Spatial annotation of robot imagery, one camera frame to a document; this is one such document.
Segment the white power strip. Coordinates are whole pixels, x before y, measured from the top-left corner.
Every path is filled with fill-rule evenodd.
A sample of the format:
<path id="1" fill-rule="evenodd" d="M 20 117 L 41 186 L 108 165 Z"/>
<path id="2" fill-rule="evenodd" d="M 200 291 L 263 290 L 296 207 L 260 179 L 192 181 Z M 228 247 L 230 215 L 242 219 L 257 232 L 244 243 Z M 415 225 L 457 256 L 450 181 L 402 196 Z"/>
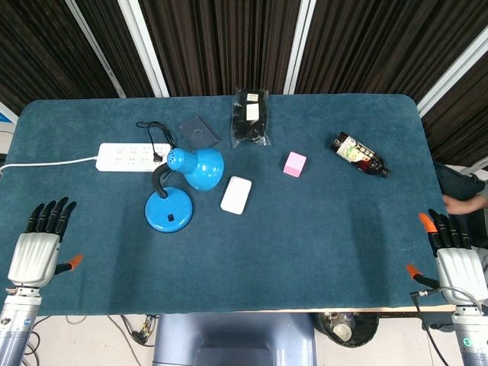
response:
<path id="1" fill-rule="evenodd" d="M 167 143 L 102 143 L 95 167 L 100 172 L 153 172 L 166 163 Z"/>

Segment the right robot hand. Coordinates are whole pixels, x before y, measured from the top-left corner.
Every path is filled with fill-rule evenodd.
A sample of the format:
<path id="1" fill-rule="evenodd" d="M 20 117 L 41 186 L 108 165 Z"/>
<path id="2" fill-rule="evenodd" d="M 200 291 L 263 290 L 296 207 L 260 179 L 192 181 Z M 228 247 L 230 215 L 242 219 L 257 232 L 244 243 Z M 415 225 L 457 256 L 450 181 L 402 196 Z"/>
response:
<path id="1" fill-rule="evenodd" d="M 468 295 L 476 300 L 488 298 L 483 267 L 463 223 L 433 209 L 420 213 L 419 220 L 428 236 L 438 279 L 427 278 L 413 265 L 406 266 L 409 276 L 433 290 L 442 289 L 452 303 L 462 303 Z"/>

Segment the blue felt table mat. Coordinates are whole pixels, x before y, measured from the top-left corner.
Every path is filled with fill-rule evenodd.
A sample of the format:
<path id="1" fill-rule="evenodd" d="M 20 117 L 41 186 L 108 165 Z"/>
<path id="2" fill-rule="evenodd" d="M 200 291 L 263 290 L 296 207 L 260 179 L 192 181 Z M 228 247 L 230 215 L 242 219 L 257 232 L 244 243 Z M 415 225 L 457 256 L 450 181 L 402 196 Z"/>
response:
<path id="1" fill-rule="evenodd" d="M 194 213 L 176 233 L 153 230 L 144 207 L 148 173 L 100 172 L 102 143 L 161 139 L 139 121 L 179 126 L 201 116 L 220 137 L 225 170 L 201 192 L 178 173 Z M 59 260 L 74 271 L 41 292 L 43 315 L 406 307 L 417 265 L 436 276 L 418 215 L 443 212 L 416 103 L 406 95 L 272 95 L 270 146 L 230 141 L 229 96 L 39 100 L 18 119 L 0 176 L 0 302 L 8 268 L 32 210 L 62 197 L 77 203 Z M 389 178 L 368 175 L 331 149 L 340 133 L 377 153 Z M 293 151 L 298 178 L 283 173 Z M 242 214 L 220 208 L 232 176 L 252 182 Z"/>

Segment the paper cup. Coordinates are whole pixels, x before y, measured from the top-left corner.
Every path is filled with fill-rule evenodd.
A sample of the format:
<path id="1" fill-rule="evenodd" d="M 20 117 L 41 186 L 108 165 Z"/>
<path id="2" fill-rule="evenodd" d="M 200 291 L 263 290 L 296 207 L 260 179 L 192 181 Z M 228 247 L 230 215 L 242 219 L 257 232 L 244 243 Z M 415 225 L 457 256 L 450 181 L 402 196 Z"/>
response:
<path id="1" fill-rule="evenodd" d="M 352 330 L 349 325 L 340 323 L 332 328 L 333 333 L 341 339 L 342 342 L 348 342 L 352 337 Z"/>

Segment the small pink block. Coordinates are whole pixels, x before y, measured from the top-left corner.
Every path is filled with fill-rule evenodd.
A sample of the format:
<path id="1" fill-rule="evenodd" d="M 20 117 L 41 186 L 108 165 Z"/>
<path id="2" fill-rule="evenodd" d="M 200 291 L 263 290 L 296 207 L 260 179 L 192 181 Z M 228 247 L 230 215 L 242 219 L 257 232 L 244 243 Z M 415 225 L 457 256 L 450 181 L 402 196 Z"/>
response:
<path id="1" fill-rule="evenodd" d="M 306 156 L 291 151 L 284 164 L 283 173 L 298 178 L 306 163 Z"/>

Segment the black waste bin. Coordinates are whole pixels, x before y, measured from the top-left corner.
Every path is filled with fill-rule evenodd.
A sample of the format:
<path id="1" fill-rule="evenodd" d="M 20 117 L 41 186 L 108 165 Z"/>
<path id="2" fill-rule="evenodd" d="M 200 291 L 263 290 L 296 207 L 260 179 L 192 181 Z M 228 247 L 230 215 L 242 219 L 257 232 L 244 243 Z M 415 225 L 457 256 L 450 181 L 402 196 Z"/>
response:
<path id="1" fill-rule="evenodd" d="M 357 348 L 369 343 L 379 326 L 377 313 L 326 312 L 314 313 L 312 318 L 317 331 L 346 348 Z M 352 330 L 352 337 L 348 342 L 342 342 L 332 331 L 332 328 L 340 323 L 349 325 Z"/>

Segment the dark transparent square case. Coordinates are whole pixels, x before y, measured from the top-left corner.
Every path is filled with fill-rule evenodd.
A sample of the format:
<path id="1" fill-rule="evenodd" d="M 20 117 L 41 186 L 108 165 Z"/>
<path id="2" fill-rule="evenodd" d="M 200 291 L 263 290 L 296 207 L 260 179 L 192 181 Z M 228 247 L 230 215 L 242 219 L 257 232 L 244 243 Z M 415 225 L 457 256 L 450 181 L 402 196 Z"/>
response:
<path id="1" fill-rule="evenodd" d="M 213 147 L 220 142 L 218 135 L 201 116 L 183 122 L 179 130 L 192 149 Z"/>

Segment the blue desk lamp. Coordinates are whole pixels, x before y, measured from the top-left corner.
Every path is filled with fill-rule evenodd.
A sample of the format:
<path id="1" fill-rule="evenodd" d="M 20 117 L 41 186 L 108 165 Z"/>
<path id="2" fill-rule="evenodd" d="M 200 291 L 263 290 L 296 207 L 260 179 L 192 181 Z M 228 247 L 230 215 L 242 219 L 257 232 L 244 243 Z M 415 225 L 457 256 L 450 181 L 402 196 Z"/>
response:
<path id="1" fill-rule="evenodd" d="M 187 226 L 193 215 L 190 196 L 180 188 L 168 186 L 163 176 L 170 172 L 183 174 L 186 182 L 198 191 L 214 189 L 223 177 L 224 160 L 214 148 L 171 149 L 166 163 L 152 173 L 153 193 L 145 205 L 147 223 L 160 233 L 175 233 Z"/>

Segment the person's dark blue clothing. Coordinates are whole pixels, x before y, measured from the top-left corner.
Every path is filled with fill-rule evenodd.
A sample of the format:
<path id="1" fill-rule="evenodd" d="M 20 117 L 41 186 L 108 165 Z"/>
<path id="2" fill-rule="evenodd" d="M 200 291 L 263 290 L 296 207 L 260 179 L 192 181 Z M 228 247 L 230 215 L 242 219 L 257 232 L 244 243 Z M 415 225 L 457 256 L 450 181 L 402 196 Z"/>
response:
<path id="1" fill-rule="evenodd" d="M 434 168 L 442 194 L 460 201 L 472 198 L 486 187 L 486 182 L 475 175 L 463 175 L 439 162 L 434 162 Z"/>

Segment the person's bare hand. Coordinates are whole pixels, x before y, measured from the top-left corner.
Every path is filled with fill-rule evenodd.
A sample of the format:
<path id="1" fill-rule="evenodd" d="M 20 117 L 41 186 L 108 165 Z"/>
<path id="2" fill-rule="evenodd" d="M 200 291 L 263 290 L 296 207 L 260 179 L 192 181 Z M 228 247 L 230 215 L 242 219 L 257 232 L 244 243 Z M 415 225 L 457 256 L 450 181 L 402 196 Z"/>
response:
<path id="1" fill-rule="evenodd" d="M 451 215 L 471 214 L 488 208 L 488 196 L 476 194 L 470 199 L 461 201 L 446 194 L 443 195 L 446 210 Z"/>

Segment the white aluminium frame post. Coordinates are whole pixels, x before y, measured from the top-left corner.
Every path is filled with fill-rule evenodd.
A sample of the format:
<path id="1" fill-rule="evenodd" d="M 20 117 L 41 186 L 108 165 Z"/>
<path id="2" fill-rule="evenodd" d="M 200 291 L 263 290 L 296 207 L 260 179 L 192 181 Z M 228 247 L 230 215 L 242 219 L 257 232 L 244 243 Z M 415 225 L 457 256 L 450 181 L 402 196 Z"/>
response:
<path id="1" fill-rule="evenodd" d="M 296 90 L 303 52 L 307 43 L 307 37 L 316 7 L 316 0 L 300 0 L 300 8 L 294 30 L 294 38 L 287 72 L 284 81 L 283 94 L 293 95 Z"/>
<path id="2" fill-rule="evenodd" d="M 427 113 L 488 52 L 488 25 L 474 38 L 460 56 L 447 68 L 417 104 L 420 117 Z"/>
<path id="3" fill-rule="evenodd" d="M 103 67 L 104 71 L 106 72 L 108 78 L 110 79 L 112 85 L 114 86 L 115 91 L 119 98 L 126 98 L 126 94 L 120 85 L 116 75 L 114 74 L 113 69 L 111 68 L 106 56 L 104 55 L 98 41 L 95 38 L 95 35 L 92 32 L 92 29 L 89 27 L 88 22 L 86 21 L 84 15 L 81 12 L 76 0 L 64 0 L 68 9 L 70 10 L 72 16 L 75 18 L 77 25 L 79 26 L 81 32 L 84 34 L 86 40 L 88 41 L 91 49 L 94 51 L 98 61 L 100 62 L 101 66 Z"/>
<path id="4" fill-rule="evenodd" d="M 169 90 L 161 66 L 159 65 L 139 0 L 117 0 L 117 2 L 122 15 L 124 16 L 124 20 L 149 80 L 153 94 L 156 98 L 168 98 Z"/>

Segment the dark drink bottle with label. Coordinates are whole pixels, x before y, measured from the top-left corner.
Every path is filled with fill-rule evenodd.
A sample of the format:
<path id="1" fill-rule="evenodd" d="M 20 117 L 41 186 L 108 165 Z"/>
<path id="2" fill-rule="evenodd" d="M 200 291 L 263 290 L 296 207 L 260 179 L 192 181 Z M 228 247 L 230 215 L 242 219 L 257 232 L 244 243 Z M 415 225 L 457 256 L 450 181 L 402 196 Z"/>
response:
<path id="1" fill-rule="evenodd" d="M 340 132 L 329 147 L 336 155 L 368 175 L 390 177 L 390 170 L 377 153 L 344 132 Z"/>

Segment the dark pleated curtain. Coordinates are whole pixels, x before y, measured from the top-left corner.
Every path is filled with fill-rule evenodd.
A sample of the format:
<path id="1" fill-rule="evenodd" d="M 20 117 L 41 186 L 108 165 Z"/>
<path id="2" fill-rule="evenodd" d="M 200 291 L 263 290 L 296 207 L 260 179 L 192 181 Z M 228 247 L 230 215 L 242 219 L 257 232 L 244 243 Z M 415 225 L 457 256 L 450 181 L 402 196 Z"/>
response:
<path id="1" fill-rule="evenodd" d="M 117 0 L 76 0 L 128 98 L 155 97 Z M 283 94 L 300 0 L 139 0 L 170 97 Z M 488 25 L 488 0 L 316 0 L 294 94 L 419 103 Z M 0 120 L 119 98 L 64 0 L 0 0 Z M 422 117 L 434 159 L 488 158 L 488 52 Z"/>

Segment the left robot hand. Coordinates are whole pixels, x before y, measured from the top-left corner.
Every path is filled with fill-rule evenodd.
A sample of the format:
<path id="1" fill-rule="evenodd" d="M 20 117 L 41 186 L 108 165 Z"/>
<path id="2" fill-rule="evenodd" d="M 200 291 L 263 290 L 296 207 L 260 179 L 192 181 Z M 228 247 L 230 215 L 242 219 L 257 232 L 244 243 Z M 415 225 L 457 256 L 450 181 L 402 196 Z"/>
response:
<path id="1" fill-rule="evenodd" d="M 69 261 L 58 263 L 69 219 L 77 203 L 67 197 L 48 204 L 39 204 L 31 213 L 26 230 L 16 243 L 8 280 L 16 287 L 42 288 L 53 276 L 73 271 L 83 261 L 77 254 Z"/>

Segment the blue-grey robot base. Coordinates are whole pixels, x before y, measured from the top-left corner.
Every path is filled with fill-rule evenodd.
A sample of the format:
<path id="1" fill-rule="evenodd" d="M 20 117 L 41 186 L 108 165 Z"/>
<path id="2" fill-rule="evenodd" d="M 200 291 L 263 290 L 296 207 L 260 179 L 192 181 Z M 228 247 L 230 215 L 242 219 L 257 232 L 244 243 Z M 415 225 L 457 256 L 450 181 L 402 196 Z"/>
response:
<path id="1" fill-rule="evenodd" d="M 317 366 L 308 313 L 159 316 L 152 366 Z"/>

